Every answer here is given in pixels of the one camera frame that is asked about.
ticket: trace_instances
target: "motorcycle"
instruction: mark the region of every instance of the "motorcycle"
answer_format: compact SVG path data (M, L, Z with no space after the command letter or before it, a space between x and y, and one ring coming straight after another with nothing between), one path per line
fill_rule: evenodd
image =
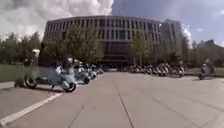
M81 84L89 84L90 82L90 78L88 76L88 73L85 72L83 67L71 67L70 68L70 74L72 74L74 76L74 78L76 79L76 81Z
M37 66L39 50L34 49L33 54L30 71L24 78L26 86L34 89L37 85L48 85L52 86L51 90L55 86L60 86L66 92L73 92L76 89L77 84L74 77L64 70L61 65L57 63L55 68L40 68Z
M91 80L94 80L97 76L97 72L93 70L93 67L87 68L86 73L88 74Z
M181 66L179 68L174 68L171 72L171 76L178 75L180 78L184 76L184 68Z
M214 67L208 67L206 64L203 64L201 67L201 73L198 75L198 78L200 80L203 80L205 77L213 77L214 73Z

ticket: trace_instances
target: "green tree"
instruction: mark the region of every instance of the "green tree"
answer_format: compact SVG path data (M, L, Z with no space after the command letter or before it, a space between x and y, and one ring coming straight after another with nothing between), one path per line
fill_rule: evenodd
M189 46L188 46L189 40L186 36L182 38L182 58L185 62L188 62L188 56L189 56Z
M133 63L134 65L143 66L143 58L146 58L149 53L148 42L145 40L142 33L137 33L131 42Z
M17 35L14 33L9 34L9 36L1 42L1 61L12 64L16 60L16 45L18 43Z
M68 33L66 45L71 56L87 63L94 63L103 56L101 42L93 28L73 27Z
M85 41L84 30L77 26L73 26L68 32L68 36L65 41L68 54L76 59L82 60L84 52L82 49Z

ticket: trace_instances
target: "parked scooter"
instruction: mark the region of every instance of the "parked scooter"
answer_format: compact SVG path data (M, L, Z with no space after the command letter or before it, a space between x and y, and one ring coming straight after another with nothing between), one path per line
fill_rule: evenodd
M203 64L201 67L201 73L198 75L200 80L203 80L205 77L213 77L215 73L215 68L213 66L208 66Z
M88 73L88 76L90 77L91 80L94 80L97 76L97 72L94 71L94 66L89 66L86 70L86 73Z
M178 75L180 78L184 76L184 68L182 66L172 69L171 76Z
M79 84L89 84L90 79L81 65L72 66L70 68L70 74L72 74Z
M46 68L43 70L45 73L37 73L40 70L38 65L36 65L38 64L39 52L38 49L33 50L34 58L30 64L29 74L25 75L25 84L32 89L36 88L37 85L49 85L52 86L51 90L55 86L60 86L66 92L73 92L77 83L74 77L63 69L66 66L66 62L64 62L63 67L57 63L55 68Z

